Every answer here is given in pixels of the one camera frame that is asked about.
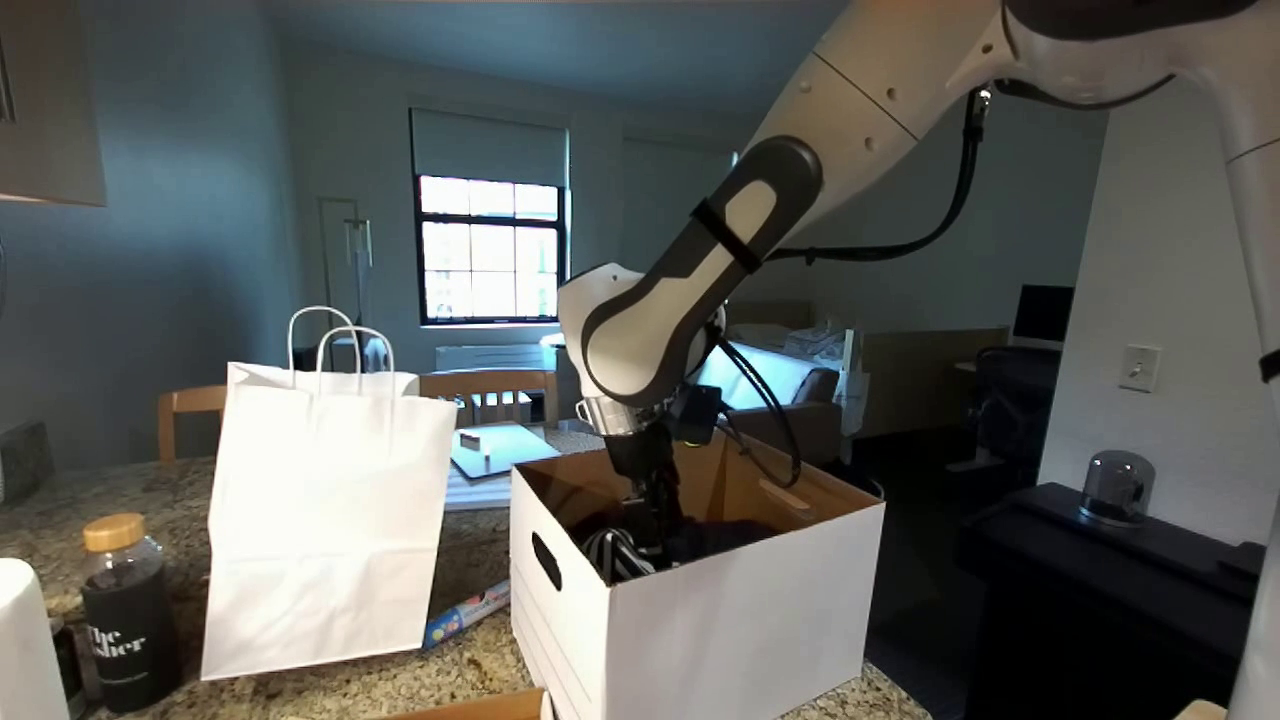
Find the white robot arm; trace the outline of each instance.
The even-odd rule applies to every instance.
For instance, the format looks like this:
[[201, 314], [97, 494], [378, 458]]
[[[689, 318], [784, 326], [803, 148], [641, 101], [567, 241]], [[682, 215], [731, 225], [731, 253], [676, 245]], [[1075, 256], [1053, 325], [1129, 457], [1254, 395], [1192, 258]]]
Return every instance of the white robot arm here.
[[[852, 0], [797, 68], [746, 158], [644, 277], [597, 266], [561, 290], [586, 415], [655, 517], [674, 509], [662, 408], [703, 361], [703, 325], [797, 226], [841, 209], [973, 86], [1029, 85], [1059, 103], [1115, 103], [1174, 76], [1222, 103], [1225, 163], [1245, 237], [1264, 382], [1280, 412], [1280, 0]], [[1268, 712], [1268, 590], [1238, 688]]]

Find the glass jar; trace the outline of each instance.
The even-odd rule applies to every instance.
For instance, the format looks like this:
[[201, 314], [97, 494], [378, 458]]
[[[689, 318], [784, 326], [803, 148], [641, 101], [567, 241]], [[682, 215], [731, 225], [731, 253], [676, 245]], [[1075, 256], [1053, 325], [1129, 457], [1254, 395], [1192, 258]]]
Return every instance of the glass jar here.
[[86, 627], [97, 665], [102, 704], [131, 712], [178, 688], [178, 632], [169, 602], [169, 553], [143, 530], [140, 510], [86, 524], [94, 557]]

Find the black cable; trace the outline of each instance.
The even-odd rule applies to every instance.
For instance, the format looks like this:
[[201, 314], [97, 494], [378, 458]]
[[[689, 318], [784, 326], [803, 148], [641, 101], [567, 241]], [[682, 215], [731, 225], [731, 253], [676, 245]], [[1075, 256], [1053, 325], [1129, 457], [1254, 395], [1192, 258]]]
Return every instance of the black cable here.
[[715, 325], [709, 325], [709, 334], [713, 334], [713, 345], [746, 371], [746, 381], [747, 381], [747, 382], [758, 389], [758, 395], [764, 399], [769, 415], [784, 428], [794, 475], [790, 475], [790, 479], [776, 479], [758, 457], [754, 457], [754, 463], [758, 463], [769, 479], [794, 486], [794, 485], [799, 479], [799, 440], [797, 440], [797, 428], [794, 428], [784, 405], [772, 395], [772, 389], [769, 389], [769, 381], [758, 371], [758, 365], [754, 365], [742, 347], [731, 347], [729, 334], [723, 334]]
[[976, 90], [967, 90], [967, 101], [964, 101], [961, 172], [956, 172], [954, 205], [947, 205], [945, 221], [941, 221], [930, 237], [907, 241], [907, 245], [871, 245], [871, 247], [779, 247], [779, 253], [772, 253], [769, 258], [875, 263], [875, 258], [914, 256], [914, 253], [935, 245], [935, 241], [956, 225], [956, 215], [961, 215], [964, 205], [967, 205], [973, 175], [976, 175], [976, 156], [981, 156], [986, 126], [989, 126], [989, 103], [991, 103], [991, 86], [976, 86]]

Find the monitor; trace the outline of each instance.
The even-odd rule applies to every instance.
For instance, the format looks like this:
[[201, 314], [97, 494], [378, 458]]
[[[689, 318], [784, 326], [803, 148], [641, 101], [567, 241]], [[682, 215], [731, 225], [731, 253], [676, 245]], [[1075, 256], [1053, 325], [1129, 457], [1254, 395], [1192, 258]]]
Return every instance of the monitor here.
[[1064, 285], [1026, 285], [1008, 345], [1015, 347], [1064, 347], [1075, 287]]

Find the table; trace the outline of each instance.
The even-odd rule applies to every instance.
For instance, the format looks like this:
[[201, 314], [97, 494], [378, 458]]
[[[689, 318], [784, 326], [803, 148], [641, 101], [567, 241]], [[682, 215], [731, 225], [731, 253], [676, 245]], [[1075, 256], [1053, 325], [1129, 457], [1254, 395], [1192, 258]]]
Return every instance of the table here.
[[[594, 448], [586, 432], [552, 428], [548, 440], [561, 451]], [[131, 509], [150, 517], [150, 530], [169, 542], [182, 565], [182, 625], [198, 632], [201, 613], [201, 573], [208, 566], [204, 510], [214, 486], [214, 458], [185, 458], [182, 475], [166, 475], [162, 463], [119, 463], [70, 470], [36, 486], [19, 504], [0, 504], [0, 557], [23, 557], [52, 613], [52, 625], [73, 625], [82, 613], [86, 549], [82, 526], [94, 517]], [[486, 583], [486, 573], [503, 573], [503, 510], [447, 510], [441, 561], [444, 573], [458, 557], [466, 578], [447, 578], [451, 590], [466, 583]], [[299, 672], [269, 672], [246, 679], [190, 679], [169, 698], [152, 704], [150, 715], [395, 715], [459, 698], [486, 698], [503, 692], [528, 692], [531, 679], [521, 665], [507, 614], [493, 614], [434, 650], [403, 650], [379, 658], [353, 658]], [[790, 720], [825, 715], [930, 715], [907, 692], [899, 692], [882, 669], [865, 665], [859, 679], [847, 679], [822, 698], [790, 712]]]

